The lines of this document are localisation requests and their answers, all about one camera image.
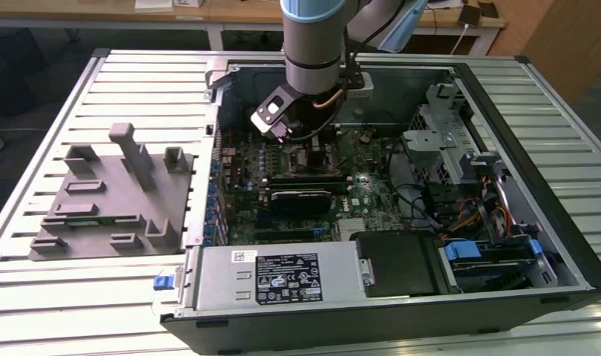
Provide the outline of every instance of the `wooden desk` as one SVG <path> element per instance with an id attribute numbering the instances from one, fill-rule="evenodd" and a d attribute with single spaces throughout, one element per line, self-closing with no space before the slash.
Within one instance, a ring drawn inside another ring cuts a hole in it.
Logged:
<path id="1" fill-rule="evenodd" d="M 478 6 L 477 0 L 469 0 Z M 460 36 L 464 25 L 458 23 L 461 9 L 428 11 L 418 24 L 416 35 Z M 209 21 L 214 31 L 273 30 L 282 31 L 282 9 L 279 0 L 213 0 Z M 508 26 L 505 19 L 481 18 L 480 28 L 468 29 L 466 36 L 476 36 L 469 54 L 486 55 L 498 32 Z"/>
<path id="2" fill-rule="evenodd" d="M 426 13 L 416 34 L 460 36 L 460 12 L 438 10 L 436 24 Z M 470 54 L 488 54 L 506 26 L 502 19 L 482 18 L 481 27 L 466 33 L 477 37 Z M 168 13 L 135 13 L 135 0 L 0 0 L 0 27 L 206 30 L 211 49 L 223 50 L 225 30 L 282 31 L 282 10 L 279 0 L 207 0 L 199 8 Z"/>
<path id="3" fill-rule="evenodd" d="M 174 7 L 168 13 L 136 13 L 135 0 L 0 0 L 0 19 L 206 21 L 213 1 L 202 7 Z"/>
<path id="4" fill-rule="evenodd" d="M 281 24 L 282 9 L 279 0 L 213 0 L 209 20 L 211 22 Z M 458 24 L 461 9 L 437 10 L 437 26 L 462 27 Z M 482 28 L 505 28 L 505 19 L 481 18 Z M 434 27 L 434 14 L 428 11 L 421 18 L 420 27 Z"/>

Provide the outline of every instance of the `metal grated table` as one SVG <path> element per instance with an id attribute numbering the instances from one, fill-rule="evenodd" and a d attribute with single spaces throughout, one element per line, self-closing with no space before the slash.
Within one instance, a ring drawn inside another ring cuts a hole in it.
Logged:
<path id="1" fill-rule="evenodd" d="M 114 50 L 91 59 L 0 215 L 0 355 L 194 354 L 159 325 L 163 307 L 178 301 L 176 291 L 152 291 L 154 276 L 170 273 L 183 263 L 183 255 L 32 262 L 30 243 L 67 173 L 62 158 L 70 144 L 92 143 L 98 154 L 118 154 L 110 126 L 131 122 L 135 139 L 147 143 L 151 154 L 180 145 L 199 155 L 195 171 L 205 170 L 213 147 L 205 126 L 217 119 L 217 108 L 205 100 L 209 62 L 279 58 L 279 53 Z M 502 57 L 361 56 L 362 61 L 396 59 L 469 63 L 601 258 L 601 144 L 533 66 Z M 202 179 L 202 172 L 194 174 L 194 192 Z M 186 213 L 190 227 L 198 220 Z M 405 355 L 440 350 L 446 355 L 601 355 L 601 303 L 546 315 L 498 334 L 277 355 Z"/>

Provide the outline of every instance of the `power supply label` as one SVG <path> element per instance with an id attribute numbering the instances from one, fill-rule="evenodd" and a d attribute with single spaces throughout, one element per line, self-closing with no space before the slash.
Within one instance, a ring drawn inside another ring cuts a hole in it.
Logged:
<path id="1" fill-rule="evenodd" d="M 318 254 L 257 257 L 257 302 L 262 306 L 321 302 Z"/>

